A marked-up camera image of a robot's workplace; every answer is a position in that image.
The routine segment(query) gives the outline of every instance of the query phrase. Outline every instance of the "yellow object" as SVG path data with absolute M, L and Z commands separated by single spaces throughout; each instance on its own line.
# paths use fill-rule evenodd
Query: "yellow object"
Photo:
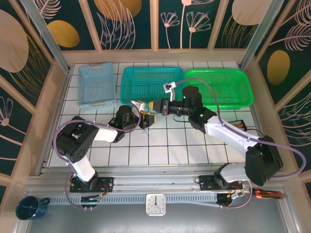
M 134 18 L 141 10 L 141 0 L 94 0 L 98 10 L 107 18 L 122 21 L 128 20 L 126 9 L 128 9 Z
M 153 102 L 150 102 L 150 103 L 148 104 L 148 107 L 149 107 L 150 109 L 153 109 L 153 108 L 154 108 L 154 103 L 153 103 Z
M 269 82 L 275 86 L 281 84 L 288 74 L 290 64 L 290 57 L 285 51 L 275 51 L 268 62 L 267 74 Z
M 0 67 L 9 72 L 21 71 L 28 59 L 27 34 L 10 14 L 0 10 Z
M 72 48 L 79 44 L 80 37 L 78 32 L 69 23 L 62 20 L 55 20 L 48 24 L 54 39 L 58 45 Z
M 272 0 L 234 0 L 233 19 L 241 25 L 259 24 Z

